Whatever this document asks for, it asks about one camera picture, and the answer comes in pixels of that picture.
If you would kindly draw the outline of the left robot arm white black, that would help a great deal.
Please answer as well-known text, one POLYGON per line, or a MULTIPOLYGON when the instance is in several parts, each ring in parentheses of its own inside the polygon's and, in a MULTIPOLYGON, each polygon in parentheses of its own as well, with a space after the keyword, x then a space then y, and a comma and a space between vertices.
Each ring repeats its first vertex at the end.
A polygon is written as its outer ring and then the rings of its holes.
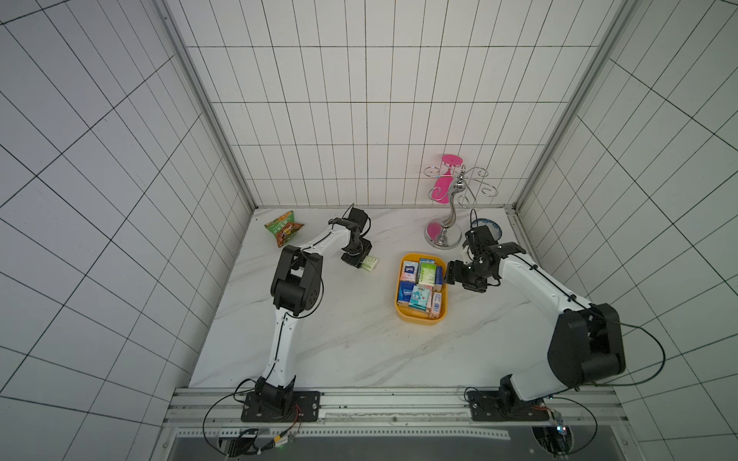
POLYGON ((289 212, 269 223, 268 230, 281 249, 270 286, 275 307, 275 331, 268 362, 250 394, 250 407, 260 413, 287 418, 296 407, 293 372, 296 343, 302 321, 311 316, 322 302, 325 282, 323 260, 341 253, 341 260, 359 268, 369 256, 371 242, 366 238, 371 218, 362 209, 349 207, 344 215, 333 218, 325 232, 306 244, 291 243, 303 225, 289 212))

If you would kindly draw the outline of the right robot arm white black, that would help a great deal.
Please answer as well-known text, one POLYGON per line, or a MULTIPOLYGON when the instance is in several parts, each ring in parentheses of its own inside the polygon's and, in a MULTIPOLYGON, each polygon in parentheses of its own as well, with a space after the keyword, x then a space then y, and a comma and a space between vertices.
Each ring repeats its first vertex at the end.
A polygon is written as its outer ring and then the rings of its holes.
POLYGON ((545 397, 611 378, 626 369, 618 312, 565 289, 515 242, 500 243, 486 226, 471 228, 464 246, 470 260, 448 264, 447 284, 484 293, 492 282, 513 285, 552 325, 545 357, 504 376, 496 391, 477 391, 471 405, 497 420, 526 418, 545 397))

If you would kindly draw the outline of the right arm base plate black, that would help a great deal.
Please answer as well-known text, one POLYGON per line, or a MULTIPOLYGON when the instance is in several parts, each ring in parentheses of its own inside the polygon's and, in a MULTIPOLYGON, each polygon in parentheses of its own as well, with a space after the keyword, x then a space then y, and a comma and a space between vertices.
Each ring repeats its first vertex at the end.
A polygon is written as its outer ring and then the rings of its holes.
POLYGON ((463 399, 470 408, 474 422, 538 423, 550 420, 550 413, 546 409, 540 409, 536 403, 522 403, 507 391, 469 387, 464 391, 463 399))

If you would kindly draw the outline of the pink Tempo tissue pack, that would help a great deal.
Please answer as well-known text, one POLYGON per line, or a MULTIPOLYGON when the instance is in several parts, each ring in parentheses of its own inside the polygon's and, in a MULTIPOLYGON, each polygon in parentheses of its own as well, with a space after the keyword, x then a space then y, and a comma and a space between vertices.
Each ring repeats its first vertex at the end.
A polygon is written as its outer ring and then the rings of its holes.
POLYGON ((429 317, 431 319, 437 319, 442 313, 443 296, 440 292, 434 292, 432 299, 430 299, 429 317))
POLYGON ((401 282, 410 282, 416 284, 419 274, 419 263, 417 261, 404 260, 402 264, 400 280, 401 282))

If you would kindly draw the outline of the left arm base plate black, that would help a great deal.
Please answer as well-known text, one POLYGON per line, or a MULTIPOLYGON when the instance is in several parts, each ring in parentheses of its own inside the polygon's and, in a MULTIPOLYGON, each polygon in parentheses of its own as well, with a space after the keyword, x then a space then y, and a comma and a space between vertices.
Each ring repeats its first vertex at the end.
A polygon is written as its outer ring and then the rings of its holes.
POLYGON ((249 392, 240 416, 244 423, 286 423, 318 420, 322 394, 317 391, 292 391, 279 399, 249 392))

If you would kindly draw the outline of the green tissue pack top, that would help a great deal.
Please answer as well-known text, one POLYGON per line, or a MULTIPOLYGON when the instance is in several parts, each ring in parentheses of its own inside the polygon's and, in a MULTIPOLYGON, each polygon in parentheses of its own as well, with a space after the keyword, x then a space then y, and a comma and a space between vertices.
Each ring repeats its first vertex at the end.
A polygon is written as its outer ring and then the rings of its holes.
POLYGON ((378 264, 379 260, 376 257, 372 257, 372 255, 367 255, 361 263, 361 268, 367 272, 372 272, 378 264))

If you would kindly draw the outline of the dark blue Tempo tissue pack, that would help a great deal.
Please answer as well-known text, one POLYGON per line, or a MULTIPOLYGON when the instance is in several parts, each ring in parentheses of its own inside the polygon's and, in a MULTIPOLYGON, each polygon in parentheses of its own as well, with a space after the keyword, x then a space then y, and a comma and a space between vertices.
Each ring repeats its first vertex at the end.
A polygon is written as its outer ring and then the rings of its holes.
POLYGON ((397 304, 401 305, 402 307, 408 307, 411 303, 414 288, 415 284, 413 282, 401 280, 401 282, 399 282, 397 291, 397 304))

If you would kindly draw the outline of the teal cartoon tissue pack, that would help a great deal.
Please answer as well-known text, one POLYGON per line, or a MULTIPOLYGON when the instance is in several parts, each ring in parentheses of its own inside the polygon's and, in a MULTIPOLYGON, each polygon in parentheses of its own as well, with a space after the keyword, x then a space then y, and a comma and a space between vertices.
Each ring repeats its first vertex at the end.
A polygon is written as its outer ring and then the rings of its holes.
POLYGON ((432 294, 434 294, 434 292, 432 291, 432 288, 429 288, 428 286, 416 284, 413 290, 411 303, 409 304, 409 307, 416 309, 416 310, 428 312, 431 299, 432 299, 432 294))

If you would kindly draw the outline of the green tissue pack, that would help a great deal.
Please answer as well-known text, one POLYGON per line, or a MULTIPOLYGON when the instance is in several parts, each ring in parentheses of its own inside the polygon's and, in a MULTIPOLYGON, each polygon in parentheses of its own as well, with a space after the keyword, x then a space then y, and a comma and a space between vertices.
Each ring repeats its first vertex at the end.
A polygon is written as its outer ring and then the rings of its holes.
POLYGON ((376 257, 372 257, 372 255, 367 255, 361 263, 361 268, 367 272, 372 272, 378 264, 379 260, 376 257))
POLYGON ((417 283, 428 287, 434 287, 436 271, 437 266, 433 259, 420 259, 418 263, 417 283))

